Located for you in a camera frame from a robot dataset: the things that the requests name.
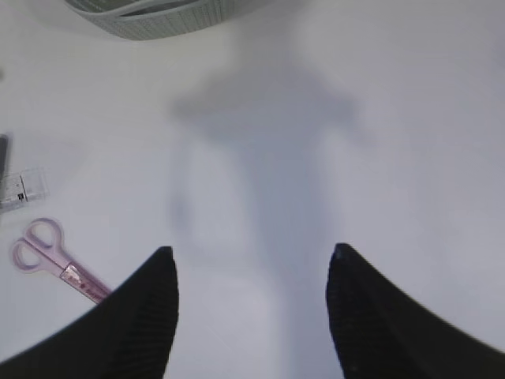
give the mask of white floor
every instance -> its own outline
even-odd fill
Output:
[[[173,379],[342,377],[324,286],[344,241],[505,350],[505,2],[241,2],[149,42],[0,2],[9,169],[50,190],[1,219],[0,360],[92,307],[9,263],[39,216],[112,287],[175,248]]]

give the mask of pink plastic handle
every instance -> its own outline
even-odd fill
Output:
[[[34,254],[39,258],[39,261],[35,264],[28,264],[24,261],[22,250],[26,249],[30,253]],[[47,258],[44,254],[40,253],[31,244],[29,244],[24,238],[17,240],[11,250],[11,257],[14,266],[22,272],[32,273],[37,271],[48,271],[55,276],[60,276],[63,269],[58,267],[53,261]]]
[[[37,235],[37,227],[45,227],[49,229],[52,234],[53,242],[48,245]],[[61,270],[64,270],[66,266],[72,261],[70,257],[63,251],[63,233],[62,229],[51,219],[37,219],[33,220],[26,232],[24,233],[24,240],[28,244],[32,245],[33,248],[39,251],[39,255],[45,256],[49,261],[54,262]]]

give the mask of scissors blade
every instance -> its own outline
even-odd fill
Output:
[[[74,263],[68,265],[60,278],[97,304],[110,293],[110,290],[104,287],[89,272]]]

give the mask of black object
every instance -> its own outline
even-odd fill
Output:
[[[504,379],[505,355],[400,291],[339,244],[327,283],[330,330],[346,379]]]
[[[177,323],[177,270],[162,247],[81,319],[0,365],[0,378],[160,379]]]
[[[7,168],[7,158],[9,154],[9,137],[0,134],[0,181],[3,178]]]

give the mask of pink scissors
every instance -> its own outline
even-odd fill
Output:
[[[45,243],[36,234],[37,227],[50,230],[53,242]],[[62,247],[63,233],[60,226],[50,219],[37,219],[30,223],[24,237],[18,239],[11,250],[14,265],[24,273],[48,271],[70,286],[74,287],[93,302],[99,303],[105,299],[110,290],[101,284],[88,271],[76,263]],[[25,262],[22,251],[28,250],[35,254],[39,261],[33,265]]]

